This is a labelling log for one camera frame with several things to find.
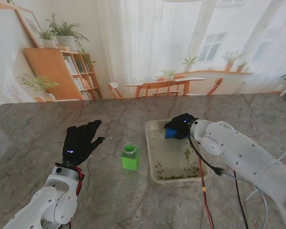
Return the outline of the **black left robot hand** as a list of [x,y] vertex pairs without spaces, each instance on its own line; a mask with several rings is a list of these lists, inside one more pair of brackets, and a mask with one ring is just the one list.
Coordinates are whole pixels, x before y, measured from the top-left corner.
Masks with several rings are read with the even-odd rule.
[[95,120],[86,125],[67,128],[62,149],[64,164],[79,166],[105,140],[104,137],[100,136],[92,142],[101,123],[101,120]]

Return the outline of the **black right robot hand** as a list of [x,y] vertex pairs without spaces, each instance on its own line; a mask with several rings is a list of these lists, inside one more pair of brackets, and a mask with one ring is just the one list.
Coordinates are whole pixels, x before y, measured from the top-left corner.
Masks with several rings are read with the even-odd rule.
[[164,125],[166,139],[184,139],[189,137],[190,128],[198,118],[185,113],[174,117]]

